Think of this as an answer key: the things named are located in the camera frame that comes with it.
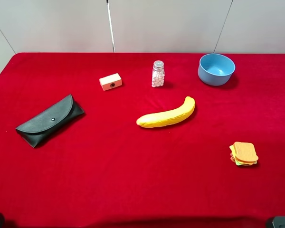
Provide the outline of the toy sandwich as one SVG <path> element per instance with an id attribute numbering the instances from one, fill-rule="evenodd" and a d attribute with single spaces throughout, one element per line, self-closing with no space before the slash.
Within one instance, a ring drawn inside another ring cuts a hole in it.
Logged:
<path id="1" fill-rule="evenodd" d="M 251 166 L 257 164 L 259 157 L 252 143 L 234 142 L 229 148 L 231 150 L 230 159 L 237 166 Z"/>

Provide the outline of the dark object bottom right corner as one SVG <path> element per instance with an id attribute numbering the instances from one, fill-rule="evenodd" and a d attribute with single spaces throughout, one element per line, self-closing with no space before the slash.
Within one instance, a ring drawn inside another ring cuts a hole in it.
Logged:
<path id="1" fill-rule="evenodd" d="M 285 228 L 285 216 L 270 217 L 266 222 L 266 228 Z"/>

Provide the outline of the yellow toy banana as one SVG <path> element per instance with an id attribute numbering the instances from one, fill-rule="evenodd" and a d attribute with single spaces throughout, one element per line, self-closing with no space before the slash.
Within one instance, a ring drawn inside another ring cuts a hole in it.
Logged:
<path id="1" fill-rule="evenodd" d="M 136 120 L 136 124 L 142 128 L 158 128 L 178 124 L 191 116 L 194 112 L 195 104 L 194 98 L 187 96 L 180 107 L 143 115 Z"/>

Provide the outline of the glass bottle of white pills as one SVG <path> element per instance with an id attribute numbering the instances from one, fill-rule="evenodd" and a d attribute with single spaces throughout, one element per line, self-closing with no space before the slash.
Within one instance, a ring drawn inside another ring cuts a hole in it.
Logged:
<path id="1" fill-rule="evenodd" d="M 156 60 L 152 67 L 152 87 L 160 87 L 164 85 L 165 71 L 164 62 Z"/>

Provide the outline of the blue bowl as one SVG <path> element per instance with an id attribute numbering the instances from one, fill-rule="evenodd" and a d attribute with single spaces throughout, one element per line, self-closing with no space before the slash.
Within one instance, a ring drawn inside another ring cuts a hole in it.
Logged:
<path id="1" fill-rule="evenodd" d="M 222 86 L 231 78 L 235 69 L 235 63 L 229 57 L 211 53 L 200 58 L 198 76 L 207 85 Z"/>

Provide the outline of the black leather glasses case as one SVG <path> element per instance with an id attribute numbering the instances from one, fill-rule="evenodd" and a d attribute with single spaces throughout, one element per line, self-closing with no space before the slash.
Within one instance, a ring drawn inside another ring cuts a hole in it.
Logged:
<path id="1" fill-rule="evenodd" d="M 45 111 L 16 127 L 16 132 L 33 148 L 85 112 L 69 94 Z"/>

